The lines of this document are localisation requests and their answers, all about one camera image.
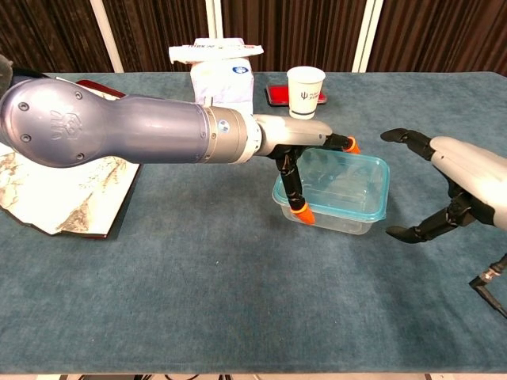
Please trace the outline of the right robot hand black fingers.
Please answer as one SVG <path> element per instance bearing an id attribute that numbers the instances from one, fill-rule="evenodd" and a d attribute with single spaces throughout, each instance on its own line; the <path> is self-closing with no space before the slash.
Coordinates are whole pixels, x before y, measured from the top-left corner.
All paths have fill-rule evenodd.
<path id="1" fill-rule="evenodd" d="M 481 147 L 446 136 L 430 138 L 405 128 L 381 134 L 386 142 L 404 143 L 448 182 L 451 203 L 418 226 L 390 226 L 387 234 L 415 244 L 430 241 L 478 220 L 506 229 L 506 159 Z"/>

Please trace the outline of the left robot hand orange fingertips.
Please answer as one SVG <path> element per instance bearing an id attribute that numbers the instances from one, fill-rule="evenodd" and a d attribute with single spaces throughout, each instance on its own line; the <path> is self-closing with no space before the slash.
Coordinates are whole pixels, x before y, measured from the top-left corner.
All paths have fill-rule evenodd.
<path id="1" fill-rule="evenodd" d="M 262 133 L 257 155 L 275 161 L 292 215 L 300 222 L 314 224 L 314 214 L 303 196 L 297 167 L 299 157 L 310 148 L 359 154 L 358 142 L 352 136 L 334 133 L 328 124 L 317 120 L 261 114 L 253 118 Z"/>

